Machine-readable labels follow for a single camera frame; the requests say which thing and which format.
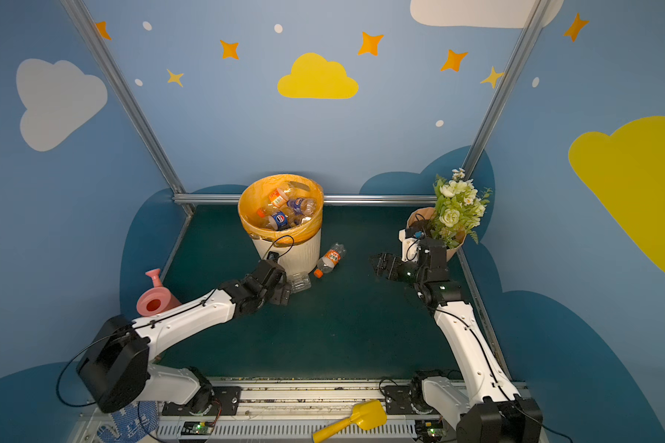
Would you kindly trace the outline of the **clear bottle white cap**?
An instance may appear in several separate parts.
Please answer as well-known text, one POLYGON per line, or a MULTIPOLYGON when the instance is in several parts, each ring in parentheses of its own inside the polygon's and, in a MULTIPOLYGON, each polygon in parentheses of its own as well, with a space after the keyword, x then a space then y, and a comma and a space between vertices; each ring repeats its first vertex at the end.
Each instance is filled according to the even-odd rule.
POLYGON ((310 275, 305 272, 289 275, 287 283, 290 285, 291 293, 301 293, 311 288, 310 275))

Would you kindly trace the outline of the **pepsi bottle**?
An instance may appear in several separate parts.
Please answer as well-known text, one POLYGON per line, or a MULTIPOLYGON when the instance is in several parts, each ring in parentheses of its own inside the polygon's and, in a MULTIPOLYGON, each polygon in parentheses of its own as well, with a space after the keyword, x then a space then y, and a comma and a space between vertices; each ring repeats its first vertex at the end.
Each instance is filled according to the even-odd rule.
POLYGON ((311 217, 318 208, 318 202, 312 198, 290 199, 287 206, 297 215, 311 217))
POLYGON ((291 217, 284 212, 275 212, 271 215, 266 215, 262 221, 263 227, 272 231, 284 231, 295 226, 291 217))

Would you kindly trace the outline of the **orange band bottle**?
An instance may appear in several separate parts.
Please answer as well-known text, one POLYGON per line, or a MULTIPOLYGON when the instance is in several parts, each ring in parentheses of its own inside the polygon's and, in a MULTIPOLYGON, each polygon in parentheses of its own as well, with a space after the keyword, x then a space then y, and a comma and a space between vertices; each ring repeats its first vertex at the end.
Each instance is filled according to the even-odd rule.
POLYGON ((256 214, 263 218, 281 210, 291 199, 292 190, 290 188, 275 188, 266 193, 260 201, 256 214))

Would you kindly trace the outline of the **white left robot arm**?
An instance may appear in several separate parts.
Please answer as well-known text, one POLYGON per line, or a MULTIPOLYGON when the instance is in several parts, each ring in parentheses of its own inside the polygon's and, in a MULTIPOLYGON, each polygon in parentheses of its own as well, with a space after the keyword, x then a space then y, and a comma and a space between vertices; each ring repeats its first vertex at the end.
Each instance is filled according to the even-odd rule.
POLYGON ((214 404, 214 387, 194 367, 161 367, 155 358, 213 326, 260 310, 286 287, 286 271, 261 260, 241 280, 224 282, 202 297, 154 317, 111 317, 84 352, 76 371, 104 413, 133 402, 170 402, 203 415, 214 404))

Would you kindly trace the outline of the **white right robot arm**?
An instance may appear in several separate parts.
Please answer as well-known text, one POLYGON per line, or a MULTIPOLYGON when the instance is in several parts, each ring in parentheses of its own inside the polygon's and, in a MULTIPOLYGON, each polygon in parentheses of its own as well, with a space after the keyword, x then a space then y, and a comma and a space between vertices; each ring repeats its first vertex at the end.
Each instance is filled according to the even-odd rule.
POLYGON ((444 243, 413 241, 400 257, 372 256, 371 266, 376 275, 411 286, 447 339, 465 383, 460 391, 446 376, 420 373, 410 386, 414 407, 441 415, 457 442, 539 442, 543 414, 492 354, 473 306, 450 279, 444 243))

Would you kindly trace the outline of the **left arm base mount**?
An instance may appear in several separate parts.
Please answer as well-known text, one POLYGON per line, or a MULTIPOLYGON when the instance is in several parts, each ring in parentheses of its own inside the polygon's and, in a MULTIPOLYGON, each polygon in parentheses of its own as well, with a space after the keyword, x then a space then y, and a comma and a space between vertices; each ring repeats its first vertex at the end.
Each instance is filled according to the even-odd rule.
POLYGON ((227 416, 236 415, 242 389, 238 386, 214 386, 206 396, 186 404, 166 402, 162 416, 227 416))

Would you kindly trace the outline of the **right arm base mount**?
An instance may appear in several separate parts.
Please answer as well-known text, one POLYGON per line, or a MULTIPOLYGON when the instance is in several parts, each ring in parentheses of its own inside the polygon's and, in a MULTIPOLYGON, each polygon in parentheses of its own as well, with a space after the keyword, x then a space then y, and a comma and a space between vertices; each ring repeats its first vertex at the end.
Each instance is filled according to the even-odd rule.
POLYGON ((441 415, 436 409, 414 397, 409 385, 387 385, 380 388, 387 415, 441 415))

